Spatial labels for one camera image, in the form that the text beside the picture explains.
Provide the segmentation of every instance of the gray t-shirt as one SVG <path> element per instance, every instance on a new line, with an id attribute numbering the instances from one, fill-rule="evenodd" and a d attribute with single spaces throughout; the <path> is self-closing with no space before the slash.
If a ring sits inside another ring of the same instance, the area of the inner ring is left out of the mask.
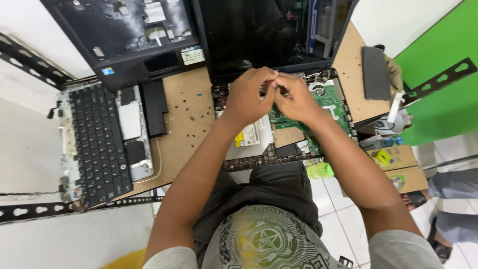
<path id="1" fill-rule="evenodd" d="M 369 251 L 372 269 L 443 268 L 425 239 L 402 230 L 374 235 Z M 211 238 L 202 265 L 202 269 L 243 268 L 345 266 L 331 257 L 317 234 L 293 214 L 273 206 L 252 205 L 222 222 Z M 197 269 L 196 255 L 187 247 L 168 248 L 154 255 L 143 269 Z"/>

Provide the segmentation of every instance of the plastic bottle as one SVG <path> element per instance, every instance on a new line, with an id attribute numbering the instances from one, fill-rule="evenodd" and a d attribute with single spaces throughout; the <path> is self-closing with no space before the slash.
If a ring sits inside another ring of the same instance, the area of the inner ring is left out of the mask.
<path id="1" fill-rule="evenodd" d="M 329 179 L 334 176 L 330 164 L 320 162 L 307 167 L 307 175 L 310 179 Z"/>

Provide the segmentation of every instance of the dark shorts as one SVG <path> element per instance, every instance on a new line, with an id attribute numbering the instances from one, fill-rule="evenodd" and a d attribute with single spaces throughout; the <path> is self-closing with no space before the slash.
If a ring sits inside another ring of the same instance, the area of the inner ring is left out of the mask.
<path id="1" fill-rule="evenodd" d="M 211 196 L 193 226 L 194 244 L 201 268 L 207 245 L 221 222 L 244 206 L 266 204 L 295 214 L 319 237 L 322 225 L 312 200 L 312 188 L 302 162 L 254 168 L 249 184 L 238 185 L 219 172 Z"/>

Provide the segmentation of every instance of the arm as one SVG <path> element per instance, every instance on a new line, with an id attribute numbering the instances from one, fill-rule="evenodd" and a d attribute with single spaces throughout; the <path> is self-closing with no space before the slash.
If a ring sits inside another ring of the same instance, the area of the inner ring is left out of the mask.
<path id="1" fill-rule="evenodd" d="M 226 109 L 179 172 L 154 220 L 144 262 L 170 247 L 194 249 L 192 227 L 209 198 L 234 137 L 271 110 L 274 92 L 260 100 L 259 86 L 277 77 L 263 67 L 249 69 L 234 81 Z"/>
<path id="2" fill-rule="evenodd" d="M 358 206 L 369 238 L 385 230 L 405 230 L 421 236 L 412 216 L 385 173 L 358 147 L 313 98 L 302 78 L 280 73 L 275 102 L 288 118 L 314 133 L 345 193 Z"/>

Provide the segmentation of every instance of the green wall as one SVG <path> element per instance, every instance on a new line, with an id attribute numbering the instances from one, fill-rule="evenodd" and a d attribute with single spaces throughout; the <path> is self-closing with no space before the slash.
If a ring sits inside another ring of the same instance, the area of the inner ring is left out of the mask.
<path id="1" fill-rule="evenodd" d="M 395 60 L 408 86 L 422 84 L 470 57 L 478 66 L 478 0 L 465 0 Z M 400 134 L 409 145 L 478 130 L 478 73 L 407 107 L 413 126 Z"/>

